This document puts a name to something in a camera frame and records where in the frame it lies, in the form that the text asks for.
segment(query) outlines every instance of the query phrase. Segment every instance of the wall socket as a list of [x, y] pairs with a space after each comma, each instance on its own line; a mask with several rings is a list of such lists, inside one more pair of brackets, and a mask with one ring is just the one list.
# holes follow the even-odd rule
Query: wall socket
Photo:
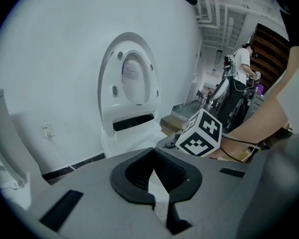
[[55, 136], [53, 127], [51, 124], [42, 125], [40, 127], [40, 131], [42, 133], [43, 138], [49, 138]]

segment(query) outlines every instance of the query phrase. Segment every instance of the black rectangular slot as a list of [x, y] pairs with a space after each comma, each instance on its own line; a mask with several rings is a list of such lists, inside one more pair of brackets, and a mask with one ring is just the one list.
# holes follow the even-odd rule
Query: black rectangular slot
[[153, 119], [154, 119], [153, 114], [142, 115], [130, 119], [121, 120], [119, 122], [115, 122], [113, 123], [113, 128], [115, 131], [121, 131], [136, 125], [143, 124]]
[[83, 193], [69, 190], [40, 220], [42, 224], [57, 232], [74, 207], [77, 205]]
[[244, 175], [245, 175], [244, 171], [235, 170], [235, 169], [227, 168], [227, 167], [224, 167], [224, 168], [220, 169], [219, 172], [229, 174], [229, 175], [232, 175], [232, 176], [236, 176], [236, 177], [239, 177], [239, 178], [243, 178]]

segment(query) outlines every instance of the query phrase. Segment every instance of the ceiling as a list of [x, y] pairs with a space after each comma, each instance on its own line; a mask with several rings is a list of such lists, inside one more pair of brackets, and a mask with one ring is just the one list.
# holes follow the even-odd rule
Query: ceiling
[[[196, 6], [196, 18], [208, 19], [207, 4], [211, 5], [212, 28], [204, 23], [201, 26], [203, 43], [207, 47], [215, 47], [234, 52], [237, 41], [242, 32], [246, 16], [248, 13], [262, 13], [264, 16], [276, 18], [282, 23], [279, 15], [280, 7], [275, 0], [198, 0]], [[219, 4], [219, 27], [217, 27], [217, 5]]]

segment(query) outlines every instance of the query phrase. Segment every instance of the human arm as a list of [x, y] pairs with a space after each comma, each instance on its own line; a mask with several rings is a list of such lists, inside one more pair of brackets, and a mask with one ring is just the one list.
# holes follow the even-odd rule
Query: human arm
[[249, 65], [242, 64], [242, 65], [241, 65], [241, 68], [244, 70], [244, 72], [245, 72], [246, 74], [249, 74], [254, 80], [257, 78], [256, 74], [254, 73], [253, 70], [251, 70], [251, 68], [250, 68]]
[[[277, 100], [277, 95], [286, 86], [298, 67], [299, 46], [294, 46], [290, 49], [288, 65], [281, 81], [276, 84], [260, 108], [229, 135], [242, 141], [258, 143], [279, 130], [288, 121], [288, 118]], [[245, 149], [246, 145], [222, 139], [220, 147], [230, 155], [237, 157], [239, 151]], [[224, 153], [218, 149], [208, 157], [220, 156], [224, 156]]]

